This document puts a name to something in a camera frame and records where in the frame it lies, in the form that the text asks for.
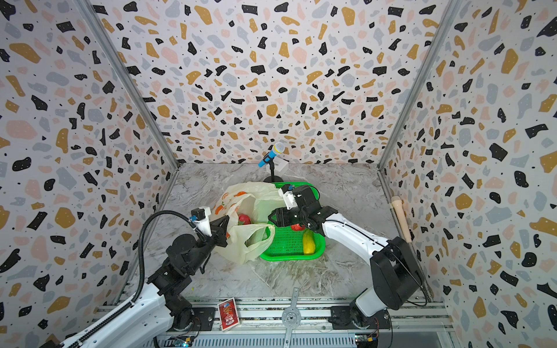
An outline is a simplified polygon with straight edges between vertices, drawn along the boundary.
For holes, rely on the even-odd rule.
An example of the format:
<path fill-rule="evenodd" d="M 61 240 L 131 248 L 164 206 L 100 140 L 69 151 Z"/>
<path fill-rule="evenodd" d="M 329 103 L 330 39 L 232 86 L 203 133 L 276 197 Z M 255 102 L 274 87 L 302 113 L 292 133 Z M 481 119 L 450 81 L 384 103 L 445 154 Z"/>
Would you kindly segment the red apple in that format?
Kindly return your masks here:
<path fill-rule="evenodd" d="M 301 226 L 300 224 L 294 224 L 294 225 L 290 226 L 290 228 L 293 231 L 304 231 L 305 230 L 305 227 Z"/>

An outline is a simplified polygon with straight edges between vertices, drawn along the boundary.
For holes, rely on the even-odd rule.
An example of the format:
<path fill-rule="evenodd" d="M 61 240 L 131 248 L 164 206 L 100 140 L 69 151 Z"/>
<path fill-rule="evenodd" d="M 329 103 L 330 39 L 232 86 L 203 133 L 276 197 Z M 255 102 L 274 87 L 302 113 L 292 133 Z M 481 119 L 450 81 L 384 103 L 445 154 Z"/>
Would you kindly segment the cream plastic bag orange print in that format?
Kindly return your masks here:
<path fill-rule="evenodd" d="M 272 244 L 276 227 L 268 216 L 285 207 L 274 184 L 246 182 L 229 186 L 216 202 L 213 220 L 228 217 L 225 247 L 216 252 L 230 262 L 243 265 L 262 255 Z"/>

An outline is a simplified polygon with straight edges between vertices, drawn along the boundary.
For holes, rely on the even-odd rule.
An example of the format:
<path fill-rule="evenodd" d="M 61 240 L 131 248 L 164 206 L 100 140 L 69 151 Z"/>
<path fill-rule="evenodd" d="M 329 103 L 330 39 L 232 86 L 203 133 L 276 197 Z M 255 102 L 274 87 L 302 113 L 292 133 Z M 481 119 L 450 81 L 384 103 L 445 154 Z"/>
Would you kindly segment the pink dragon fruit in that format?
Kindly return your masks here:
<path fill-rule="evenodd" d="M 250 225 L 252 223 L 251 218 L 246 214 L 238 214 L 238 224 L 240 226 Z"/>

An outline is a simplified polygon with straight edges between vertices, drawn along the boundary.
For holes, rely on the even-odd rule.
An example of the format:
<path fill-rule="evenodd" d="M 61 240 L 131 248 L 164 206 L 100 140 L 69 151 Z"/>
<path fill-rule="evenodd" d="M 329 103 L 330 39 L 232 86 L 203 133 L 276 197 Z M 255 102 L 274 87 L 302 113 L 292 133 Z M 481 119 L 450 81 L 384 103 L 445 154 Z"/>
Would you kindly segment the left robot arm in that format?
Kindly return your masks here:
<path fill-rule="evenodd" d="M 172 215 L 185 221 L 193 234 L 178 236 L 167 249 L 167 258 L 150 276 L 145 274 L 144 242 L 149 225 L 162 215 Z M 137 347 L 148 339 L 167 332 L 174 326 L 185 329 L 194 323 L 191 303 L 181 293 L 191 284 L 191 278 L 203 273 L 216 247 L 226 247 L 229 216 L 221 217 L 201 229 L 195 210 L 191 217 L 176 211 L 159 211 L 145 221 L 138 240 L 139 283 L 126 301 L 111 310 L 88 328 L 45 347 Z"/>

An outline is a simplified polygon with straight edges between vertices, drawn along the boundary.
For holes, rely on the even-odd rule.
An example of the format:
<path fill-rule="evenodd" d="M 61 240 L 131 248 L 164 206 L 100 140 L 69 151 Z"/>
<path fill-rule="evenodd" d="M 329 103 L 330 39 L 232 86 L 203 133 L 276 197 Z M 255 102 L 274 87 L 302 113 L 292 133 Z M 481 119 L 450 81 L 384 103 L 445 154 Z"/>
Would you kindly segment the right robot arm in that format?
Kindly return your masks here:
<path fill-rule="evenodd" d="M 275 226 L 302 226 L 343 244 L 366 261 L 371 269 L 371 286 L 348 307 L 347 314 L 333 316 L 334 325 L 366 329 L 373 317 L 385 310 L 399 310 L 419 290 L 424 280 L 410 244 L 397 236 L 387 239 L 349 221 L 333 207 L 323 206 L 313 187 L 284 184 L 278 192 L 285 207 L 276 208 L 268 219 Z"/>

